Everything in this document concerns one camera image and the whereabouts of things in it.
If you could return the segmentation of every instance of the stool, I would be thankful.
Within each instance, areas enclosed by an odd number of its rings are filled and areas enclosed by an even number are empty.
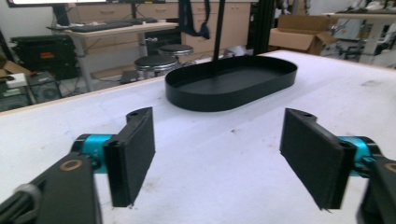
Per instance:
[[[134,65],[137,71],[145,73],[145,78],[148,78],[147,72],[153,72],[157,77],[162,71],[175,68],[177,60],[167,55],[149,55],[137,59]]]
[[[178,64],[180,64],[178,56],[192,54],[193,52],[194,49],[191,46],[181,44],[164,45],[158,50],[158,53],[161,55],[169,55],[175,57]]]

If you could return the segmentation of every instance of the black oval tray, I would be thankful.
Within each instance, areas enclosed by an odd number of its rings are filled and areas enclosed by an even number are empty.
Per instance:
[[[194,111],[228,110],[293,85],[296,73],[294,63],[262,56],[200,63],[166,75],[166,98]]]

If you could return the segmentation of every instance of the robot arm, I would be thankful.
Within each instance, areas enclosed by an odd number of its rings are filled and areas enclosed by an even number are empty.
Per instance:
[[[339,209],[350,174],[369,178],[360,224],[396,223],[396,161],[367,137],[337,137],[304,111],[286,109],[280,151],[320,209]]]
[[[118,134],[83,134],[69,154],[0,204],[0,223],[102,223],[94,171],[107,171],[113,206],[134,203],[155,153],[152,109]]]

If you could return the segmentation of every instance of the black cable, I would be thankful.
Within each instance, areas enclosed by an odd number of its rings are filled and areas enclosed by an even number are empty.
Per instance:
[[[12,223],[33,205],[32,197],[17,192],[0,205],[0,223]]]

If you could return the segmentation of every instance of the keyboard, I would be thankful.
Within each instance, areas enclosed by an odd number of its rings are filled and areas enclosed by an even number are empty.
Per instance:
[[[69,27],[69,30],[76,33],[89,33],[95,31],[103,31],[103,30],[111,30],[122,27],[133,26],[133,24],[128,22],[113,22],[113,23],[105,23],[99,25],[84,25],[84,26],[72,26]]]
[[[336,13],[350,13],[350,14],[395,14],[396,10],[393,9],[378,9],[378,10],[367,10],[366,8],[350,9],[344,11],[338,11]]]
[[[105,23],[107,23],[107,24],[119,23],[119,22],[127,22],[127,23],[131,23],[133,25],[141,25],[141,24],[143,24],[143,22],[154,23],[154,22],[157,22],[157,20],[154,18],[151,18],[151,17],[144,17],[144,18],[130,18],[130,19],[105,21]]]
[[[367,14],[395,14],[396,15],[396,10],[395,9],[378,9],[378,10],[369,10]]]

